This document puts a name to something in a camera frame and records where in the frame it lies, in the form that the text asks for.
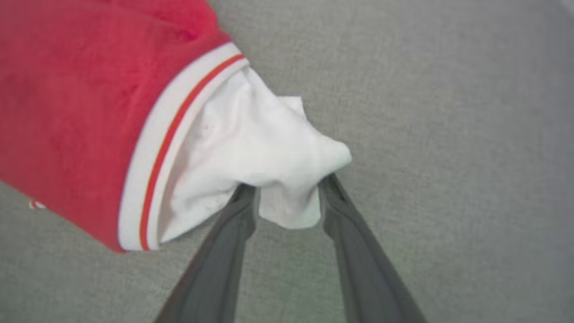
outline gray carpet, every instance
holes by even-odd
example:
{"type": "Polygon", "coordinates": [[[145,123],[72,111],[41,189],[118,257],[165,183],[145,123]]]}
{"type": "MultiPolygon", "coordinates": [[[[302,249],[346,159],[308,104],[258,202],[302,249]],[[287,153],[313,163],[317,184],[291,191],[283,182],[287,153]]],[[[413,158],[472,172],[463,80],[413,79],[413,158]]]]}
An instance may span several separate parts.
{"type": "MultiPolygon", "coordinates": [[[[269,86],[302,95],[317,128],[349,145],[340,179],[429,322],[574,322],[574,18],[562,2],[212,5],[269,86]]],[[[5,185],[0,213],[2,322],[152,322],[210,228],[116,255],[5,185]]],[[[259,222],[236,321],[344,322],[319,228],[259,222]]]]}

